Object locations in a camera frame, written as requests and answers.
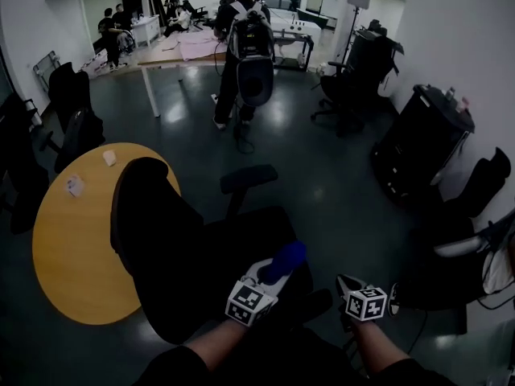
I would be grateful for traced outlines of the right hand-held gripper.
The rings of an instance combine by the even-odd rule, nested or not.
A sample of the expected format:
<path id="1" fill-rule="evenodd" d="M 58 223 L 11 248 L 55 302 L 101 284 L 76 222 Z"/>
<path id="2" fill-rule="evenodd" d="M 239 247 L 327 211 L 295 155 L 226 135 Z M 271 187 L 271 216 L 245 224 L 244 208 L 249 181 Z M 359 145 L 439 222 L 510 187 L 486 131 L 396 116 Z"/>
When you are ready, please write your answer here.
<path id="1" fill-rule="evenodd" d="M 358 321 L 371 321 L 382 318 L 385 313 L 387 294 L 380 288 L 366 289 L 368 284 L 356 277 L 338 274 L 336 290 L 340 298 L 346 300 L 345 313 Z"/>

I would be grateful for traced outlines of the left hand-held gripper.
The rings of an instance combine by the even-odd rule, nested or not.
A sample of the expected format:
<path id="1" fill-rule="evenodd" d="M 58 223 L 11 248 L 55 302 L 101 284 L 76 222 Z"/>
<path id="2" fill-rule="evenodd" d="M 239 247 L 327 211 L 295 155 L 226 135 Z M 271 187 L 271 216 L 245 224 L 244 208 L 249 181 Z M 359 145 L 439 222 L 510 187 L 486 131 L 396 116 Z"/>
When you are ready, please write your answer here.
<path id="1" fill-rule="evenodd" d="M 268 258 L 254 263 L 235 283 L 225 307 L 228 317 L 250 327 L 271 311 L 292 274 L 273 267 L 272 261 Z"/>

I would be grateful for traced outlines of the blue cloth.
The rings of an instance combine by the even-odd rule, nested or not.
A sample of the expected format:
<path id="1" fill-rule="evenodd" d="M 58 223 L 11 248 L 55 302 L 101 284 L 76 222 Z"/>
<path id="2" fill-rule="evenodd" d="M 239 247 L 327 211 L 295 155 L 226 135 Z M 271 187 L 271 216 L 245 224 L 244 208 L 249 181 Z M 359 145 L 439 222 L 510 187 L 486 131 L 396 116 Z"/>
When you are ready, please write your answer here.
<path id="1" fill-rule="evenodd" d="M 306 251 L 306 245 L 299 240 L 283 246 L 268 265 L 258 270 L 258 282 L 274 285 L 289 276 L 306 260 Z"/>

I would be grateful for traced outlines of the person's left forearm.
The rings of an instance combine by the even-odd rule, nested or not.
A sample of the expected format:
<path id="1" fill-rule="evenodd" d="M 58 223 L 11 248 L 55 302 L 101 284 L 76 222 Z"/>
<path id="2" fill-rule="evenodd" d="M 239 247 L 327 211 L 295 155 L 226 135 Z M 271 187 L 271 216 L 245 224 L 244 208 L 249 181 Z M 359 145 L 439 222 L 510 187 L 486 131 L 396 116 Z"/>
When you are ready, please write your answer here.
<path id="1" fill-rule="evenodd" d="M 186 348 L 198 355 L 213 372 L 231 354 L 249 328 L 234 319 L 227 319 L 212 330 L 193 339 Z"/>

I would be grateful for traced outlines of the person's right forearm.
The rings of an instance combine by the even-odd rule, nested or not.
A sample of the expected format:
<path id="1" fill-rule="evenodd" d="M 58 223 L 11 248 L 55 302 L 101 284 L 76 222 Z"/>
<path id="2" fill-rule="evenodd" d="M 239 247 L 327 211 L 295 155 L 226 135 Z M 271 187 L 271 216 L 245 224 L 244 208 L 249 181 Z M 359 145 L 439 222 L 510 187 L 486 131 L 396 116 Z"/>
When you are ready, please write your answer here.
<path id="1" fill-rule="evenodd" d="M 351 330 L 369 376 L 375 376 L 395 363 L 410 359 L 375 322 L 352 320 Z"/>

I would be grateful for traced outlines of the pink cloth sheet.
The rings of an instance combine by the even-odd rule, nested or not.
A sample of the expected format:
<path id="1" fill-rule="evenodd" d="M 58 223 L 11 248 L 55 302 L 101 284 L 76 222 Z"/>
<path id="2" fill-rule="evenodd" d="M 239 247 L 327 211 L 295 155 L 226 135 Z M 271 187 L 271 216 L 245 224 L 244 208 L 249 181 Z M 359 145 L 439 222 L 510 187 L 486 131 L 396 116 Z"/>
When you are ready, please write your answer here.
<path id="1" fill-rule="evenodd" d="M 181 33 L 177 36 L 183 60 L 195 60 L 227 51 L 227 44 L 220 41 L 211 29 Z"/>

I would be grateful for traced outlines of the person's black clothing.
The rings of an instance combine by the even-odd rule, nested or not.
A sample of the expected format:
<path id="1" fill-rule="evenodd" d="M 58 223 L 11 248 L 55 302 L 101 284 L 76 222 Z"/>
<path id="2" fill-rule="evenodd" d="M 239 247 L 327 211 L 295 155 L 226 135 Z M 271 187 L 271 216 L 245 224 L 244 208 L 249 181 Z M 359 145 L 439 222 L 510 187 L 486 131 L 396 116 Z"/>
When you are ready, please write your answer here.
<path id="1" fill-rule="evenodd" d="M 404 359 L 369 378 L 349 362 L 343 349 L 307 328 L 298 328 L 270 343 L 253 336 L 213 372 L 185 346 L 154 358 L 132 386 L 457 386 L 445 376 Z"/>

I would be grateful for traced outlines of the black mesh office chair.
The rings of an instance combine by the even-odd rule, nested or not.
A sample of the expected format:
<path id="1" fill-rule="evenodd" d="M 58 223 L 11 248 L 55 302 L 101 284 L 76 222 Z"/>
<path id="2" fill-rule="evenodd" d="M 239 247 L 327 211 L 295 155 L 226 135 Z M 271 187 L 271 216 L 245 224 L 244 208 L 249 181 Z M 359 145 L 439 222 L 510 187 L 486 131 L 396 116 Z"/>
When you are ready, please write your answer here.
<path id="1" fill-rule="evenodd" d="M 143 312 L 157 335 L 180 344 L 225 314 L 235 283 L 258 261 L 299 240 L 282 207 L 246 213 L 248 190 L 228 194 L 226 217 L 206 223 L 168 181 L 156 158 L 130 161 L 117 181 L 110 243 L 134 280 Z M 307 259 L 292 272 L 270 312 L 295 318 L 299 301 L 314 292 Z"/>

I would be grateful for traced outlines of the round wooden table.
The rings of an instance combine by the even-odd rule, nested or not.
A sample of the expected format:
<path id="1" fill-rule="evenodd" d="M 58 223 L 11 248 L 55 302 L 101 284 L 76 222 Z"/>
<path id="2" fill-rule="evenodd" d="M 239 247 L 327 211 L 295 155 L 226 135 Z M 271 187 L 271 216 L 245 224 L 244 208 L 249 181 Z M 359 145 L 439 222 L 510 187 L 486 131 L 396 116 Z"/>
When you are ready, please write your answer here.
<path id="1" fill-rule="evenodd" d="M 112 167 L 103 159 L 106 150 L 117 156 Z M 32 234 L 35 273 L 51 304 L 72 321 L 106 325 L 141 306 L 133 278 L 110 244 L 110 211 L 120 174 L 142 157 L 160 156 L 128 142 L 97 147 L 58 174 L 40 204 Z M 80 197 L 66 191 L 71 175 L 84 180 Z"/>

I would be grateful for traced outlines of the white printed paper packet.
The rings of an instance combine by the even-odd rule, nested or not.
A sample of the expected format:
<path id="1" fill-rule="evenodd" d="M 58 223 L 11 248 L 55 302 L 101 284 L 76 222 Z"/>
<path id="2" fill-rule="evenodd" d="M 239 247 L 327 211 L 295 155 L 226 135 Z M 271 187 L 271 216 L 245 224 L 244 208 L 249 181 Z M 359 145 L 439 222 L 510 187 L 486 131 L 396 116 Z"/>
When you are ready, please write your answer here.
<path id="1" fill-rule="evenodd" d="M 66 181 L 66 191 L 73 197 L 80 197 L 84 191 L 85 183 L 79 175 L 71 175 Z"/>

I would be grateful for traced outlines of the black tall equipment rack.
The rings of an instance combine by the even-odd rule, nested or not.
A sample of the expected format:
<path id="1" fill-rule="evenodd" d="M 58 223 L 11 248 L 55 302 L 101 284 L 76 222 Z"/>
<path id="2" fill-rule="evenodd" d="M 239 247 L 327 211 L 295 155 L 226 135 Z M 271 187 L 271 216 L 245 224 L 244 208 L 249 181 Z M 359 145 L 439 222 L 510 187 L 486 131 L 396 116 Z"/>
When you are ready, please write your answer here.
<path id="1" fill-rule="evenodd" d="M 346 71 L 367 88 L 376 88 L 380 97 L 390 97 L 399 75 L 395 58 L 405 55 L 404 47 L 388 36 L 388 30 L 378 19 L 354 31 L 353 37 Z"/>

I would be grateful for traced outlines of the rectangular wooden table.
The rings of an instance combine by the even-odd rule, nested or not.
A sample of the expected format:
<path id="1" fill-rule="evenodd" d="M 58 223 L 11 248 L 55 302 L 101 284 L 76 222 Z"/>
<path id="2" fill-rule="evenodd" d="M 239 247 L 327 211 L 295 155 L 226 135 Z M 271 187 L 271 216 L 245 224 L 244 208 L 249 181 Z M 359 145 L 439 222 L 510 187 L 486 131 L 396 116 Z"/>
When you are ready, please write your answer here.
<path id="1" fill-rule="evenodd" d="M 152 87 L 152 83 L 150 82 L 149 71 L 152 68 L 181 68 L 188 67 L 189 64 L 193 64 L 194 66 L 219 65 L 225 61 L 226 52 L 195 60 L 183 60 L 179 49 L 179 43 L 177 42 L 177 36 L 179 34 L 181 33 L 171 34 L 168 38 L 160 41 L 138 61 L 138 66 L 142 72 L 146 94 L 150 101 L 152 113 L 155 117 L 160 117 L 160 111 L 155 100 L 155 92 Z"/>

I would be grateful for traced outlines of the white cabinet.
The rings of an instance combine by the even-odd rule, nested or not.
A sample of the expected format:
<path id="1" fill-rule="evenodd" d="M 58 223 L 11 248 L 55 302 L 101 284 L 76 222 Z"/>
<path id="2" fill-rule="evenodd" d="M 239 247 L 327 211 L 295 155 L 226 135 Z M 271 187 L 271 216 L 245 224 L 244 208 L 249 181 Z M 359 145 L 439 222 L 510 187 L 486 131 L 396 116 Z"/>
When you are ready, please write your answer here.
<path id="1" fill-rule="evenodd" d="M 133 26 L 131 33 L 136 47 L 147 46 L 161 36 L 160 17 L 158 15 L 143 17 Z"/>

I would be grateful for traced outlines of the whiteboard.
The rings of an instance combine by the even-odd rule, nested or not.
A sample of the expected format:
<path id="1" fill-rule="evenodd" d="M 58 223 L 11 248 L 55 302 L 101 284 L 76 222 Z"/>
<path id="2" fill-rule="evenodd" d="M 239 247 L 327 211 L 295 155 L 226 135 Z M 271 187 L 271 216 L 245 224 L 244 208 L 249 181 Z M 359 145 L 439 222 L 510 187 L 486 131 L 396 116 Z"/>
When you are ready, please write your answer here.
<path id="1" fill-rule="evenodd" d="M 327 18 L 338 18 L 344 0 L 322 0 L 319 14 Z"/>

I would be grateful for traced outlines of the black frame bench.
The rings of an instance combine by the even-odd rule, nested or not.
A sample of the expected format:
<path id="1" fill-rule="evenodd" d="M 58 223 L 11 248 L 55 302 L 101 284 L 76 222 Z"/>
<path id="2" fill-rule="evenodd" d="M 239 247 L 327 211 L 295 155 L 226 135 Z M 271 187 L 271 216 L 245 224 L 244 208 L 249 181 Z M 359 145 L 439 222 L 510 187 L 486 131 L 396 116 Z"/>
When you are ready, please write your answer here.
<path id="1" fill-rule="evenodd" d="M 274 32 L 274 68 L 307 72 L 314 41 L 309 35 L 285 30 Z"/>

